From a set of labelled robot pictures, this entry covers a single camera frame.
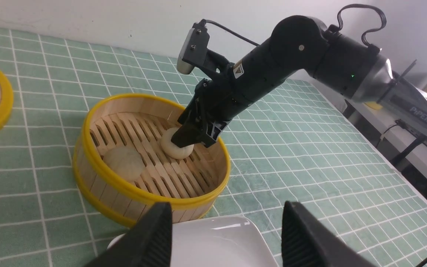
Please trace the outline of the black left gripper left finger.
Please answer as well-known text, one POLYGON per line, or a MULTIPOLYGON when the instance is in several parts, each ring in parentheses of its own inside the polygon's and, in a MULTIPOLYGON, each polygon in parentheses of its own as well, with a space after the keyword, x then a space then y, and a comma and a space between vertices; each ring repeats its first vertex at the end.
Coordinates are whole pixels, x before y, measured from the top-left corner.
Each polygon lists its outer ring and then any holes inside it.
POLYGON ((112 247, 87 267, 169 267, 172 255, 171 204, 155 203, 112 247))

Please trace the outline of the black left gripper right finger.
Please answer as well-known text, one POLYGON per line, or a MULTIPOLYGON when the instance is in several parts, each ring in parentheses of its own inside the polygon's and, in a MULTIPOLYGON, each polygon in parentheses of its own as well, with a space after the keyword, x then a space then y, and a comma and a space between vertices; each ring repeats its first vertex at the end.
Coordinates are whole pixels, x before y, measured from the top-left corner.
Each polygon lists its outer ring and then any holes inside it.
POLYGON ((284 204, 281 254, 283 267, 373 267, 299 202, 284 204))

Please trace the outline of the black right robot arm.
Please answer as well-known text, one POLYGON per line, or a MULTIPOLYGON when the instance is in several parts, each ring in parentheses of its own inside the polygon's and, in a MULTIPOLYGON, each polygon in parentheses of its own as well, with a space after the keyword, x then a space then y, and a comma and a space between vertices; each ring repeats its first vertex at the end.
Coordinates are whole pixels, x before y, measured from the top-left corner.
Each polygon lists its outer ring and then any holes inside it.
POLYGON ((376 102, 427 137, 427 98, 375 45, 360 44, 335 25, 307 16, 279 22, 271 36, 236 63, 208 49, 206 25, 194 23, 179 54, 177 70, 207 75, 178 118, 171 142, 183 148, 214 145, 234 117, 299 70, 352 102, 376 102))

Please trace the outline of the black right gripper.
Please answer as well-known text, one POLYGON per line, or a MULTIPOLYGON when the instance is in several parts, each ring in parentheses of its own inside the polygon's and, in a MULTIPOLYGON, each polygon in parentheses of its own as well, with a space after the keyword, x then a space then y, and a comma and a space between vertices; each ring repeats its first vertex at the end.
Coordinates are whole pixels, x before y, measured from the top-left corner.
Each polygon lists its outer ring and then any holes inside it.
POLYGON ((193 144, 214 145, 232 119, 251 106, 226 84, 203 78, 195 87, 188 106, 178 118, 180 127, 171 142, 184 148, 193 144))

